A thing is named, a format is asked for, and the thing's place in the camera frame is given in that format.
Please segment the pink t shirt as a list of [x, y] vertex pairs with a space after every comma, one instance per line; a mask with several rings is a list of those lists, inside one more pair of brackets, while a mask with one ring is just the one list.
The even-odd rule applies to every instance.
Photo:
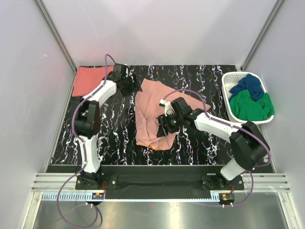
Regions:
[[158, 138], [157, 117], [164, 114], [164, 108], [159, 106], [160, 100], [174, 89], [159, 81], [147, 79], [143, 80], [141, 88], [142, 91], [135, 96], [136, 144], [153, 150], [169, 150], [176, 133]]

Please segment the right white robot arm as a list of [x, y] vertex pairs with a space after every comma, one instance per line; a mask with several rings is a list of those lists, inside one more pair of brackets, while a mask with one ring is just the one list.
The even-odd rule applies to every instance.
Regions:
[[200, 108], [194, 110], [182, 97], [172, 102], [161, 99], [159, 106], [164, 109], [164, 114], [158, 116], [157, 137], [175, 133], [184, 126], [213, 134], [231, 145], [233, 158], [216, 177], [216, 183], [222, 189], [229, 188], [234, 178], [243, 172], [263, 167], [263, 159], [270, 155], [269, 145], [253, 122], [234, 123]]

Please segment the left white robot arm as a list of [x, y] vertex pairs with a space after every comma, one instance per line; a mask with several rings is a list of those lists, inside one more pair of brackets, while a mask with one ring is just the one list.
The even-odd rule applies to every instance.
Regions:
[[103, 183], [103, 177], [97, 174], [100, 168], [97, 152], [100, 107], [117, 92], [126, 97], [141, 91], [136, 75], [130, 75], [129, 66], [116, 63], [113, 70], [107, 74], [106, 79], [102, 79], [97, 86], [82, 96], [76, 106], [71, 128], [81, 147], [81, 172], [89, 174], [86, 183], [91, 188], [97, 189]]

